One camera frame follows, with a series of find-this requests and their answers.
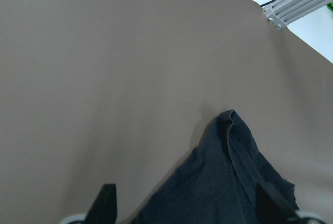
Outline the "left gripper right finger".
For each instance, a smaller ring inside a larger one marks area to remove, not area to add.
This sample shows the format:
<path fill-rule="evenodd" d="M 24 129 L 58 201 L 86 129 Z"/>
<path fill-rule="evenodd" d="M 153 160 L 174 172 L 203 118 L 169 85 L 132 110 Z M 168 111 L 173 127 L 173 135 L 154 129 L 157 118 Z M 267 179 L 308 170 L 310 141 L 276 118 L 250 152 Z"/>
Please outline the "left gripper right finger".
<path fill-rule="evenodd" d="M 256 215 L 260 223 L 299 223 L 299 216 L 284 197 L 269 183 L 258 183 Z"/>

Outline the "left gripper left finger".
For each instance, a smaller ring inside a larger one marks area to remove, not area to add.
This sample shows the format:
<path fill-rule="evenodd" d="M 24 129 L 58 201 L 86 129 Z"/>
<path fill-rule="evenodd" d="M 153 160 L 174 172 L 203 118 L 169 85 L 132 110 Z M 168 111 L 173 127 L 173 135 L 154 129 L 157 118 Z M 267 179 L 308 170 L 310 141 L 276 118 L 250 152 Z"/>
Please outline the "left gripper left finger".
<path fill-rule="evenodd" d="M 104 184 L 89 209 L 85 223 L 116 222 L 116 185 Z"/>

